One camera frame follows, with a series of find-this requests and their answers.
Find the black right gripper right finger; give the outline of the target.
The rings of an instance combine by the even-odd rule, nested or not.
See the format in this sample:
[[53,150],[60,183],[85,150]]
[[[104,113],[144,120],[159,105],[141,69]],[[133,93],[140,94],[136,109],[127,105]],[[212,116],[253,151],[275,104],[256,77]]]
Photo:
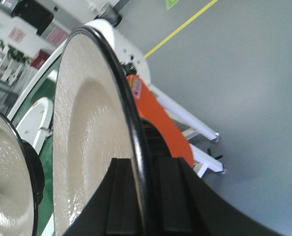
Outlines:
[[157,229],[148,236],[277,236],[205,184],[181,157],[150,157]]

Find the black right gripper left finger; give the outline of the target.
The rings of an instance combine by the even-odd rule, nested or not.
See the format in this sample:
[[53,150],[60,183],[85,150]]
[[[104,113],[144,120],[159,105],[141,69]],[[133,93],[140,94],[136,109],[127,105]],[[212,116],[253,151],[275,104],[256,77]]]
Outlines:
[[65,236],[141,236],[130,159],[111,160],[101,184]]

